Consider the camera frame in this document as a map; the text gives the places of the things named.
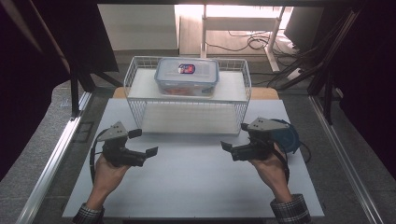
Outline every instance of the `gray floor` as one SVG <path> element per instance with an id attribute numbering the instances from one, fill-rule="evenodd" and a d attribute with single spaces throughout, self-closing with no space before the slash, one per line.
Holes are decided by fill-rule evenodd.
<path id="1" fill-rule="evenodd" d="M 117 52 L 120 74 L 112 73 L 110 75 L 123 82 L 123 74 L 134 55 L 172 55 L 175 53 L 169 51 Z M 216 53 L 212 56 L 245 58 L 252 74 L 271 72 L 264 55 L 235 56 L 234 54 Z M 258 83 L 273 76 L 252 75 L 252 82 Z M 90 102 L 90 109 L 83 116 L 83 122 L 87 126 L 82 126 L 92 125 L 91 133 L 95 133 L 106 106 L 106 100 L 111 97 L 115 89 L 102 79 L 93 77 L 99 88 L 93 93 L 94 100 Z M 287 91 L 280 91 L 279 97 L 283 100 L 290 121 L 297 129 L 301 141 L 306 143 L 312 151 L 312 159 L 306 166 L 325 213 L 325 217 L 314 218 L 315 223 L 370 223 L 319 122 L 318 114 L 306 94 L 305 89 L 309 81 L 308 79 L 299 83 Z M 66 82 L 54 89 L 52 104 L 46 117 L 42 120 L 21 156 L 0 183 L 0 223 L 15 223 L 18 219 L 64 130 L 65 124 L 70 119 L 70 113 L 70 85 Z M 336 101 L 332 104 L 332 117 L 333 127 L 361 180 L 369 190 L 379 214 L 383 218 L 383 223 L 396 223 L 395 180 L 347 120 Z M 84 134 L 84 130 L 76 134 L 72 146 L 66 152 L 61 167 L 35 217 L 35 223 L 70 222 L 70 220 L 62 219 L 61 215 L 93 139 L 92 134 L 88 136 Z M 306 156 L 305 148 L 302 148 L 302 152 Z M 109 220 L 107 223 L 120 223 L 120 221 Z"/>

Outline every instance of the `wall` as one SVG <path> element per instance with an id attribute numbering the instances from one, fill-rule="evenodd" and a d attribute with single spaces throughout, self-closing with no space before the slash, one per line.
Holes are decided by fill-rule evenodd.
<path id="1" fill-rule="evenodd" d="M 113 50 L 178 49 L 175 6 L 99 5 Z"/>

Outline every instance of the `metal wire rack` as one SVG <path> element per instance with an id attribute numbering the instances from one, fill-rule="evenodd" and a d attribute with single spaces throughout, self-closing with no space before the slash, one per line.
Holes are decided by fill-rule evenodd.
<path id="1" fill-rule="evenodd" d="M 133 57 L 124 79 L 125 95 L 144 133 L 239 134 L 251 95 L 246 60 L 219 63 L 219 83 L 212 97 L 160 93 L 154 75 L 162 57 Z"/>

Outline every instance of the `label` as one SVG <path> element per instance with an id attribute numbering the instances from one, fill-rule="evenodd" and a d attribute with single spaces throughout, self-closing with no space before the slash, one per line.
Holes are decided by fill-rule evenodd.
<path id="1" fill-rule="evenodd" d="M 195 65 L 190 63 L 183 63 L 178 66 L 178 72 L 180 74 L 193 74 L 195 72 Z"/>

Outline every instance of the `container lid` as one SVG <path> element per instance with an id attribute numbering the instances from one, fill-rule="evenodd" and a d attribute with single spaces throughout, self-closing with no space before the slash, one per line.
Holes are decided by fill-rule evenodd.
<path id="1" fill-rule="evenodd" d="M 155 73 L 157 81 L 219 81 L 219 64 L 215 60 L 168 57 L 160 59 Z"/>

